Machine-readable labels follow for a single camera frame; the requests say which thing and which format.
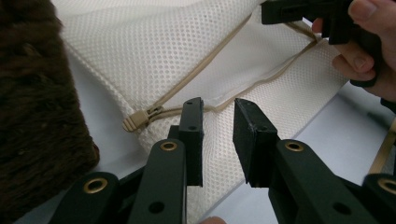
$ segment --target clamp jaw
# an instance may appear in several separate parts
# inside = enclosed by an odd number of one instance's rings
[[[305,143],[280,140],[254,103],[236,99],[233,143],[246,181],[269,188],[281,224],[394,223],[396,176],[367,175],[362,186],[336,175]]]
[[[186,223],[186,186],[202,186],[203,101],[183,105],[180,124],[152,147],[145,167],[119,180],[95,172],[64,195],[49,224]]]

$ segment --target hand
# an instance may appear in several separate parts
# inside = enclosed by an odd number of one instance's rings
[[[378,35],[382,42],[385,60],[381,73],[373,87],[364,88],[385,100],[396,103],[396,2],[392,0],[354,0],[348,10],[349,16],[361,28]],[[322,20],[315,20],[312,30],[320,33]],[[375,77],[374,59],[353,41],[335,46],[341,55],[332,65],[345,77],[367,81]]]
[[[225,221],[219,217],[209,217],[205,219],[201,224],[226,224]]]

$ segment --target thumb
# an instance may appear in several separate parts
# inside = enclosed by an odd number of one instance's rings
[[[384,58],[396,68],[396,2],[392,0],[354,0],[349,16],[361,28],[379,35]]]

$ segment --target finger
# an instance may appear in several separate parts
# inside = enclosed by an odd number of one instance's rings
[[[358,81],[368,81],[375,77],[375,71],[373,69],[359,73],[349,64],[347,59],[343,55],[338,55],[332,60],[332,66],[340,71],[345,77]]]
[[[201,224],[226,224],[225,221],[219,217],[209,217],[205,219]]]
[[[361,28],[379,35],[387,64],[396,70],[396,2],[392,0],[354,0],[348,11]]]
[[[374,59],[356,42],[349,41],[344,45],[335,45],[335,48],[344,56],[347,63],[357,73],[367,73],[374,66]]]
[[[312,22],[312,31],[314,33],[321,33],[323,28],[323,19],[318,18]]]

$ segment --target zipper pull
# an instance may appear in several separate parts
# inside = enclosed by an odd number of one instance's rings
[[[149,120],[163,112],[161,105],[152,107],[149,110],[139,110],[126,118],[122,123],[122,127],[128,133],[132,133],[140,129],[143,125],[149,124]]]

